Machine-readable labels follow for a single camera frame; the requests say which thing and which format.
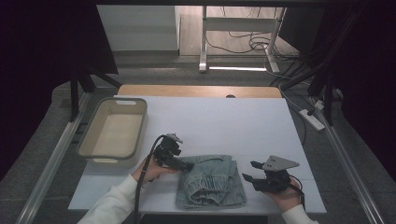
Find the white wall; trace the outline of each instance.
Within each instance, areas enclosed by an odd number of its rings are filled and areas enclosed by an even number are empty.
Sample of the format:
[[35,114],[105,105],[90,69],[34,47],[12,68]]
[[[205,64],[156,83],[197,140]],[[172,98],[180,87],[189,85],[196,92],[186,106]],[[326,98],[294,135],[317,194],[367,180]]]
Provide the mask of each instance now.
[[108,42],[117,50],[178,50],[178,7],[97,6]]

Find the black fabric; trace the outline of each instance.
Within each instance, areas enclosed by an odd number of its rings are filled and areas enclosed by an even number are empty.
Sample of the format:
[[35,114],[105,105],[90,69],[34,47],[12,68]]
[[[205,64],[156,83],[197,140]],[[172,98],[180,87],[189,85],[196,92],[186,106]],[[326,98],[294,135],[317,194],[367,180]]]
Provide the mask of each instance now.
[[394,180],[395,10],[392,1],[369,1],[332,67],[335,85],[344,94],[346,119]]
[[72,73],[87,76],[87,65],[118,71],[95,5],[2,1],[0,22],[3,178],[44,118],[55,87]]

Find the person's arm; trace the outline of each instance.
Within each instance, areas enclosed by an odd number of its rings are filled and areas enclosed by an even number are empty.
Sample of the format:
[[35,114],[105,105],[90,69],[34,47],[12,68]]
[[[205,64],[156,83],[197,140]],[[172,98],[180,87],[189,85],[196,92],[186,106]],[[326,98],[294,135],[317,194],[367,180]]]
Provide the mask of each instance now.
[[[134,194],[145,161],[118,186],[113,186],[103,195],[78,224],[121,223],[134,209]],[[174,174],[176,170],[163,168],[151,158],[143,179],[144,183],[158,178],[161,174]]]
[[[294,178],[291,179],[291,184],[300,187]],[[294,189],[288,188],[277,194],[264,193],[277,204],[287,224],[318,224],[308,217],[300,202],[300,195]]]

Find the white tabletop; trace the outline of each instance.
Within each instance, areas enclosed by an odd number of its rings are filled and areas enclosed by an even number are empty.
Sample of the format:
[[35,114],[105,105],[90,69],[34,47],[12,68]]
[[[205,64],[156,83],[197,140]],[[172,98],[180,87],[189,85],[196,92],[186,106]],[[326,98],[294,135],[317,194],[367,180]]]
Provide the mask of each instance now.
[[[239,174],[263,178],[251,161],[265,162],[270,155],[297,161],[288,172],[304,186],[308,213],[325,213],[308,161],[284,99],[200,98],[129,96],[148,103],[148,126],[139,163],[149,154],[161,134],[176,133],[183,140],[183,156],[226,154],[237,162]],[[69,209],[89,209],[113,185],[119,184],[134,168],[97,168],[87,164]],[[185,210],[176,206],[179,175],[162,175],[145,186],[139,210],[142,213],[270,215],[276,205],[241,176],[247,202],[241,207],[219,210]]]

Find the folded fabric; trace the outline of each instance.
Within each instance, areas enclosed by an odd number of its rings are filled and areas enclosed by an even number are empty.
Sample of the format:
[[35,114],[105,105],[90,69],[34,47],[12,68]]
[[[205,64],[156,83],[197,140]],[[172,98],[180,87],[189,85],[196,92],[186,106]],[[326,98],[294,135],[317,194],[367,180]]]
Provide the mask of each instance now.
[[180,158],[194,163],[183,172],[177,189],[177,205],[184,208],[237,206],[246,202],[236,161],[228,155]]

